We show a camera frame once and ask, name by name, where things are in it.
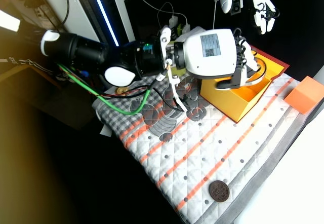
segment gingham pattern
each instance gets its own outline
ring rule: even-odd
[[[297,81],[292,81],[285,87],[239,146],[203,182],[205,176],[246,132],[280,88],[287,85],[289,79],[288,75],[283,74],[274,80],[259,102],[238,124],[229,118],[224,118],[220,111],[212,105],[208,105],[206,107],[207,114],[202,120],[186,121],[186,117],[182,117],[177,121],[178,130],[170,141],[161,143],[157,136],[154,136],[150,131],[145,131],[130,144],[128,150],[135,159],[141,162],[151,179],[158,183],[165,198],[172,206],[178,208],[180,216],[187,223],[197,221],[208,224],[215,223],[270,156],[280,141],[280,136],[289,129],[298,115],[283,101],[283,98],[297,85]],[[159,90],[162,92],[167,86],[167,81],[164,81],[159,85]],[[157,102],[159,102],[157,95],[152,95],[148,100],[151,105],[155,105]],[[116,103],[123,109],[129,107],[120,101],[116,101]],[[117,135],[141,118],[141,114],[136,116],[118,115],[102,105],[96,106],[95,109],[104,123],[111,126]],[[259,151],[262,153],[256,155],[260,147],[267,144],[268,141],[271,141],[271,147],[267,147],[266,151]],[[193,148],[194,150],[188,155],[190,149]],[[244,174],[247,162],[250,163],[249,173]],[[223,180],[229,184],[230,197],[227,201],[215,204],[210,197],[208,186],[214,180]],[[197,191],[188,198],[193,190]]]

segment orange cube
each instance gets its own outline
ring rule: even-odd
[[[307,76],[285,98],[285,102],[301,114],[309,112],[324,97],[324,85]]]

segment yellow box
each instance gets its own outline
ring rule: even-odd
[[[258,54],[255,57],[263,60],[267,65],[265,78],[260,83],[229,91],[215,89],[215,83],[223,79],[203,80],[201,84],[201,96],[235,122],[240,121],[253,108],[272,80],[288,68],[287,64],[260,50],[257,51]],[[251,80],[258,78],[262,72],[255,74]]]

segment white light strip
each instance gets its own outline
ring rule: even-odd
[[[102,15],[103,15],[103,18],[104,18],[105,21],[106,21],[106,24],[107,24],[107,26],[108,26],[108,29],[109,29],[110,33],[111,33],[111,36],[112,36],[112,38],[113,38],[113,40],[114,40],[116,46],[119,47],[119,44],[118,44],[118,41],[117,41],[117,39],[116,39],[115,33],[114,33],[113,30],[112,30],[112,27],[111,27],[111,25],[110,25],[110,22],[109,22],[109,20],[108,20],[108,17],[107,17],[107,15],[106,15],[106,12],[105,12],[105,10],[104,10],[104,8],[103,8],[103,6],[102,6],[102,3],[101,3],[100,0],[97,0],[97,3],[98,3],[98,5],[99,5],[99,8],[100,8],[101,13],[102,13]]]
[[[0,26],[17,32],[19,30],[20,20],[8,15],[7,13],[0,10]]]

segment checkered fabric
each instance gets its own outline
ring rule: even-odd
[[[146,78],[133,86],[152,80]],[[200,87],[194,83],[196,80],[185,78],[181,85],[197,103],[186,114],[166,110],[155,92],[147,100],[151,105],[148,113],[125,116],[99,100],[93,107],[186,223],[227,223],[230,206],[249,188],[299,115],[283,100],[298,82],[282,74],[237,124],[199,97]],[[165,79],[157,88],[163,92],[167,87]],[[130,109],[129,99],[111,102]],[[147,115],[158,117],[148,119]],[[209,185],[215,180],[229,185],[230,197],[223,203],[215,202],[209,194]]]

